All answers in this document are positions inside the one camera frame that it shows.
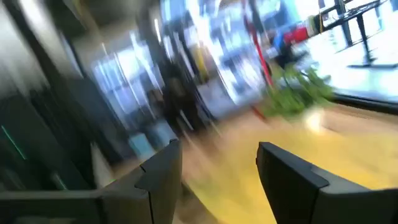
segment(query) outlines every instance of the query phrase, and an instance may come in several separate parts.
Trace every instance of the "red object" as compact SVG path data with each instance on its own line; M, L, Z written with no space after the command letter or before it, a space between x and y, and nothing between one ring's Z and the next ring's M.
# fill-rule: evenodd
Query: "red object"
M285 43L294 44L299 43L304 40L308 40L310 37L308 36L306 27L298 27L292 32L286 33L284 35Z

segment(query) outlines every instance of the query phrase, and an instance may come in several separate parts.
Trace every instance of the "wooden floor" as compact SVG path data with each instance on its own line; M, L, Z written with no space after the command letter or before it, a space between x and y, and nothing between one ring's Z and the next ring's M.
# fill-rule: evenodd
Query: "wooden floor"
M179 202L175 223L275 223L255 165L260 141L370 189L398 187L397 134L398 117L340 105L289 122L250 111L222 121L183 140L193 195Z

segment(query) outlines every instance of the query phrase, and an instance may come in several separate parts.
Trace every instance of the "black table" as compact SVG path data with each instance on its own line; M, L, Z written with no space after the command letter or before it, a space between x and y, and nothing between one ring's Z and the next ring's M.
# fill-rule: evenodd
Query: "black table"
M370 11L371 9L375 9L379 7L381 4L385 3L386 1L381 1L381 0L376 0L367 4L364 4L362 6L356 7L354 9L350 9L344 14L339 15L337 18L335 18L335 21L333 21L331 24L327 25L325 27L325 30L332 29L336 26L343 25L344 23L356 19L359 27L359 31L361 33L361 38L363 40L363 46L365 49L365 56L362 62L359 62L358 64L354 65L349 65L349 67L353 68L395 68L398 66L398 63L382 63L381 60L377 59L376 57L372 57L371 51L369 49L368 45L368 37L366 36L365 32L365 26L364 26L364 21L363 21L363 14L365 12Z

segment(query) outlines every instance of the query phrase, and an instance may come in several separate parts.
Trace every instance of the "blue object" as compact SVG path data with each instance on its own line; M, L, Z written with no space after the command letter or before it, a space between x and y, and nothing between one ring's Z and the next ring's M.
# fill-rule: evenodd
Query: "blue object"
M281 33L276 34L276 36L274 38L274 42L272 43L272 45L275 47L275 49L277 49L279 51L283 47L284 44L285 44L284 36Z

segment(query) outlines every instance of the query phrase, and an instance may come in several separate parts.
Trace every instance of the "green plant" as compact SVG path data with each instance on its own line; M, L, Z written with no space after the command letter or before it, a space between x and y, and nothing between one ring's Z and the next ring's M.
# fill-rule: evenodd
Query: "green plant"
M262 112L267 117L281 115L291 118L314 105L328 103L332 96L331 87L312 68L302 73L293 65L286 66L285 70L271 65L271 70L275 83L267 89L262 106Z

